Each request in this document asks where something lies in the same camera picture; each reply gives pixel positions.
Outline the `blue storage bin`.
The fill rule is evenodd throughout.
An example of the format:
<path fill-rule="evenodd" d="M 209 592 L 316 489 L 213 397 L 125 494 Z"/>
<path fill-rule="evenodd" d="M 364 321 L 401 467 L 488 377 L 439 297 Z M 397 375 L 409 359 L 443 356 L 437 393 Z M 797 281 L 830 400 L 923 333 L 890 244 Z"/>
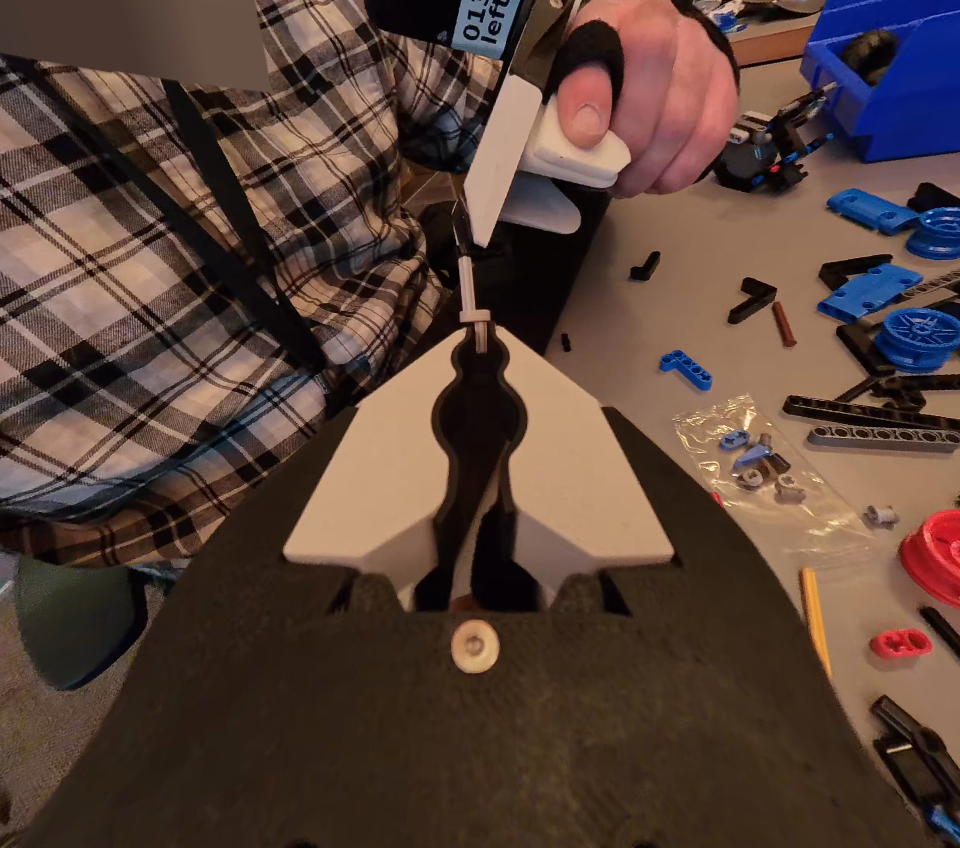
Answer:
<path fill-rule="evenodd" d="M 897 46 L 878 84 L 842 59 L 873 30 Z M 826 0 L 800 74 L 811 88 L 834 83 L 824 115 L 863 162 L 923 157 L 959 147 L 959 0 Z"/>

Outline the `grey desk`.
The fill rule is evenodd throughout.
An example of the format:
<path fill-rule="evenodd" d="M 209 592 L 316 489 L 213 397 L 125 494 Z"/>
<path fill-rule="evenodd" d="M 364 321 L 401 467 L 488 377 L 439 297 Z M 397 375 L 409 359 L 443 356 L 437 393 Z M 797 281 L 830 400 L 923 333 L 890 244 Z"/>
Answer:
<path fill-rule="evenodd" d="M 550 359 L 644 434 L 637 441 L 647 487 L 677 508 L 679 567 L 640 572 L 629 584 L 633 655 L 602 668 L 626 684 L 603 707 L 586 689 L 567 705 L 569 727 L 589 730 L 561 761 L 577 793 L 616 845 L 930 846 L 926 828 L 878 764 L 871 715 L 891 697 L 937 732 L 958 758 L 958 661 L 937 641 L 930 655 L 886 662 L 876 634 L 926 628 L 931 603 L 899 563 L 900 539 L 958 496 L 958 454 L 811 446 L 807 419 L 783 414 L 786 397 L 832 398 L 861 378 L 859 364 L 817 311 L 829 292 L 825 262 L 890 252 L 930 277 L 951 263 L 909 259 L 886 238 L 837 217 L 827 199 L 848 187 L 904 202 L 922 181 L 958 192 L 958 154 L 861 164 L 837 142 L 807 162 L 809 178 L 770 198 L 706 181 L 682 194 L 613 204 L 600 223 L 557 332 Z M 649 282 L 631 266 L 654 251 Z M 797 345 L 785 349 L 771 306 L 742 324 L 727 316 L 744 277 L 777 288 Z M 661 356 L 689 354 L 713 375 L 709 391 Z M 829 680 L 798 612 L 799 572 L 763 554 L 710 500 L 673 418 L 748 394 L 861 517 L 890 506 L 899 522 L 870 531 L 866 564 L 816 569 Z"/>

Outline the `dark grey long beam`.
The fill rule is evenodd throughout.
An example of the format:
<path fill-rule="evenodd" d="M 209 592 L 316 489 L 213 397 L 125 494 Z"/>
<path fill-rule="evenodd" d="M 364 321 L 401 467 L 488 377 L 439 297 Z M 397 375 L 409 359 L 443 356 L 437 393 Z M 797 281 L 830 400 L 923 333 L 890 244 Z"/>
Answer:
<path fill-rule="evenodd" d="M 959 449 L 959 434 L 930 429 L 821 424 L 813 427 L 806 441 L 834 449 L 901 451 L 951 455 Z"/>

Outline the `red oval connector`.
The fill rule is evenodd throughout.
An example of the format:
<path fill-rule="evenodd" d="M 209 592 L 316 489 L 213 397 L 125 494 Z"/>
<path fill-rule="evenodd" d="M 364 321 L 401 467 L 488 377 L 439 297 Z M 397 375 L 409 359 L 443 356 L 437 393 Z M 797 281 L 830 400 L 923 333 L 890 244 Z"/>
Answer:
<path fill-rule="evenodd" d="M 930 638 L 916 628 L 898 628 L 870 639 L 870 651 L 879 659 L 901 662 L 924 657 L 933 650 Z"/>

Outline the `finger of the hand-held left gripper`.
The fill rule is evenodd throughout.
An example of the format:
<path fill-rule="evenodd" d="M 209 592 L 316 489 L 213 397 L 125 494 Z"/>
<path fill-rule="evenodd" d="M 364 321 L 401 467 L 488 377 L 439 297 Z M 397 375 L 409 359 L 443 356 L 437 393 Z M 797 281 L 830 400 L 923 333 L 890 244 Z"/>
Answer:
<path fill-rule="evenodd" d="M 542 90 L 518 75 L 501 84 L 463 183 L 472 240 L 480 247 L 490 242 L 542 103 Z"/>

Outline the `partly built toy chassis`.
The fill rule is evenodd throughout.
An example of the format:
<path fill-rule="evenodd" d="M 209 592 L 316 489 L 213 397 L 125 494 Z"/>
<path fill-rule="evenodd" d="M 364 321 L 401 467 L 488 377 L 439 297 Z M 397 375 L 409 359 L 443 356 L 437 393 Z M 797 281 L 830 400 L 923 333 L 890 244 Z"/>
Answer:
<path fill-rule="evenodd" d="M 734 124 L 711 164 L 715 181 L 741 192 L 786 192 L 808 176 L 804 160 L 827 145 L 833 132 L 810 141 L 801 128 L 819 116 L 838 83 L 831 81 L 793 99 L 774 115 L 748 111 Z"/>

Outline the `clear zip bag with pieces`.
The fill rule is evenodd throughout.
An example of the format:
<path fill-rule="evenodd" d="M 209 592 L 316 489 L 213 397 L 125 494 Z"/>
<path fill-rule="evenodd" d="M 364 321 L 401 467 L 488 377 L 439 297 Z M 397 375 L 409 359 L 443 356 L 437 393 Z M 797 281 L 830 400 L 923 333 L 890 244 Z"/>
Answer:
<path fill-rule="evenodd" d="M 763 554 L 815 569 L 873 559 L 860 516 L 750 395 L 679 414 L 673 425 L 705 487 Z"/>

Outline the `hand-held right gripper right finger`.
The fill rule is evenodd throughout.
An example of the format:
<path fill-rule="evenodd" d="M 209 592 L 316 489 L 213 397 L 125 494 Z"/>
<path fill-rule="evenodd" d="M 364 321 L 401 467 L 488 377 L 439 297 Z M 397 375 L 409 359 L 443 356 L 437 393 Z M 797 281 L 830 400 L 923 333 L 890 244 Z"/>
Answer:
<path fill-rule="evenodd" d="M 550 605 L 574 576 L 665 565 L 674 546 L 599 402 L 506 330 L 495 394 L 497 490 L 474 548 L 474 598 L 493 611 Z"/>

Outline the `blue curved panel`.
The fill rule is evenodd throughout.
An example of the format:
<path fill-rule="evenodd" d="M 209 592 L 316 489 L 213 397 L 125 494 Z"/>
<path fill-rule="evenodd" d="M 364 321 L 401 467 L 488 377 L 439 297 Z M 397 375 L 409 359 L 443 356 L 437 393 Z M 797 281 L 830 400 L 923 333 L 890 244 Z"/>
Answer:
<path fill-rule="evenodd" d="M 858 188 L 832 195 L 825 206 L 837 216 L 887 237 L 912 228 L 920 217 L 905 206 Z"/>
<path fill-rule="evenodd" d="M 852 324 L 890 305 L 904 291 L 923 280 L 912 269 L 885 263 L 849 279 L 817 305 L 817 311 L 844 324 Z"/>

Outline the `blue angled beam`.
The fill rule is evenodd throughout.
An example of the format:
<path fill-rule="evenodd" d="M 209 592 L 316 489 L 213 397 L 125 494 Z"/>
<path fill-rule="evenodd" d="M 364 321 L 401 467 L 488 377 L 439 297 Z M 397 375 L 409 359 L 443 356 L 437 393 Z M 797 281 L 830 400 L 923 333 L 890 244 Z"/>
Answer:
<path fill-rule="evenodd" d="M 713 387 L 714 376 L 680 349 L 674 349 L 661 356 L 658 367 L 662 372 L 678 372 L 690 382 L 690 385 L 700 391 L 709 391 Z"/>

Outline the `person's plaid shirt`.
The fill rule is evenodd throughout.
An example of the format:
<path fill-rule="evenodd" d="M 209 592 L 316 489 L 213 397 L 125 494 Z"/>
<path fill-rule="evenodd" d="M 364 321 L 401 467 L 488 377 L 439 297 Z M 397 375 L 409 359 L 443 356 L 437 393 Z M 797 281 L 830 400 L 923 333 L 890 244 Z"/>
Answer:
<path fill-rule="evenodd" d="M 3 554 L 197 554 L 445 300 L 402 159 L 465 172 L 500 64 L 380 32 L 364 0 L 255 0 L 270 91 L 186 87 L 250 201 L 319 375 L 101 146 L 2 57 Z"/>

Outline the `small grey axle assembly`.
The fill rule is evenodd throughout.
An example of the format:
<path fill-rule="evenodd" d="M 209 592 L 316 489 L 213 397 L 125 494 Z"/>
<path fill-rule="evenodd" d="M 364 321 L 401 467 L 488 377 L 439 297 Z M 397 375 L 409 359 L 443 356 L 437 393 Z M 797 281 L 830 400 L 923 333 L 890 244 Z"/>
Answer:
<path fill-rule="evenodd" d="M 489 327 L 492 320 L 491 312 L 481 309 L 477 305 L 474 262 L 468 253 L 459 255 L 458 271 L 461 291 L 460 323 L 472 329 L 476 352 L 486 354 L 489 344 Z"/>

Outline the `black rubber tyre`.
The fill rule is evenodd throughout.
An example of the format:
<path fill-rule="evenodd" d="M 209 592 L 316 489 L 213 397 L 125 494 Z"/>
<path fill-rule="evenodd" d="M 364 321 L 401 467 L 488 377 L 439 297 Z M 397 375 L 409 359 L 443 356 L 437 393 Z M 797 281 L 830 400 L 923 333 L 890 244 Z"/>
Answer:
<path fill-rule="evenodd" d="M 900 43 L 900 37 L 893 30 L 875 28 L 847 43 L 839 57 L 867 85 L 877 87 L 893 63 Z"/>

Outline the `yellow axle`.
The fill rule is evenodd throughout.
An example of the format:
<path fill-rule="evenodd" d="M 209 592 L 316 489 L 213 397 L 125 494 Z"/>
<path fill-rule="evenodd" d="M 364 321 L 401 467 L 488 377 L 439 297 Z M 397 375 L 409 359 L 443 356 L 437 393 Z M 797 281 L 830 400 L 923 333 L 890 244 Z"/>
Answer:
<path fill-rule="evenodd" d="M 811 567 L 800 569 L 798 583 L 803 615 L 811 644 L 818 656 L 824 674 L 829 680 L 833 680 L 834 672 L 826 637 L 819 583 L 814 569 Z"/>

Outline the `red wheel hub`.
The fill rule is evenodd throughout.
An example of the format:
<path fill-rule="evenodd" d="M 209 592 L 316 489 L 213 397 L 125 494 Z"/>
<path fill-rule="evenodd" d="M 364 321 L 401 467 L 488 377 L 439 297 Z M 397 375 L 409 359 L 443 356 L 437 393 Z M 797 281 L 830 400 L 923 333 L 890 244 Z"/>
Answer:
<path fill-rule="evenodd" d="M 959 510 L 927 518 L 899 545 L 898 559 L 907 576 L 937 602 L 959 608 Z"/>

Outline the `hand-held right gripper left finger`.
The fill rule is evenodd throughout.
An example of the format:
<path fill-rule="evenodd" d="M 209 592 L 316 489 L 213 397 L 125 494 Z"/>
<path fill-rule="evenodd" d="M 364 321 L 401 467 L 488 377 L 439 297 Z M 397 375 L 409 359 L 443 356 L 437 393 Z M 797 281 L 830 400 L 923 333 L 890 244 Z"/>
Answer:
<path fill-rule="evenodd" d="M 383 575 L 412 607 L 437 565 L 433 519 L 448 491 L 432 414 L 465 338 L 454 332 L 359 404 L 284 545 L 287 561 Z"/>

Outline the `person's left hand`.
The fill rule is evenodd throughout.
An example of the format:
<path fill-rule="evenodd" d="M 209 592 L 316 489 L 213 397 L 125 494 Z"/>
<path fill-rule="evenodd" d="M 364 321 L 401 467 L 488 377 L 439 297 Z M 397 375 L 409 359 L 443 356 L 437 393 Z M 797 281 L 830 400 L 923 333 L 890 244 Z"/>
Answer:
<path fill-rule="evenodd" d="M 726 145 L 740 114 L 732 63 L 697 18 L 673 0 L 589 0 L 574 27 L 601 21 L 624 56 L 617 103 L 606 68 L 583 64 L 558 87 L 558 122 L 575 146 L 608 131 L 629 147 L 613 197 L 672 194 L 694 183 Z"/>

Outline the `pile of black building beams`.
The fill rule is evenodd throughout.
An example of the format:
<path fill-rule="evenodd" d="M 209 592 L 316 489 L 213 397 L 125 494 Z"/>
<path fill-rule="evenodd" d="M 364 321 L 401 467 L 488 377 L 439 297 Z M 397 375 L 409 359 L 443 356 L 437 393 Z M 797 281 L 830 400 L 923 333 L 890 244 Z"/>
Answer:
<path fill-rule="evenodd" d="M 933 183 L 923 182 L 918 185 L 906 205 L 902 206 L 920 215 L 938 207 L 958 207 L 958 195 Z M 913 228 L 914 226 L 900 233 L 906 235 L 906 241 Z M 911 254 L 910 256 L 915 261 L 943 262 Z M 873 266 L 885 263 L 912 269 L 897 264 L 890 253 L 855 256 L 823 263 L 818 276 L 827 289 L 826 298 L 834 290 L 843 287 L 849 279 L 865 273 Z M 943 263 L 958 263 L 958 260 Z M 844 324 L 825 315 L 834 321 L 836 337 L 846 352 L 859 364 L 863 378 L 853 387 L 832 398 L 789 396 L 784 402 L 784 411 L 827 424 L 941 429 L 958 433 L 958 421 L 932 415 L 927 406 L 930 394 L 958 392 L 958 367 L 952 371 L 946 369 L 950 362 L 958 361 L 958 349 L 938 371 L 931 374 L 910 374 L 895 370 L 894 365 L 883 358 L 875 345 L 882 322 L 889 314 L 919 308 L 951 314 L 958 318 L 958 267 L 930 277 L 922 275 L 920 284 L 899 294 L 886 308 L 875 314 L 868 314 L 852 324 Z"/>

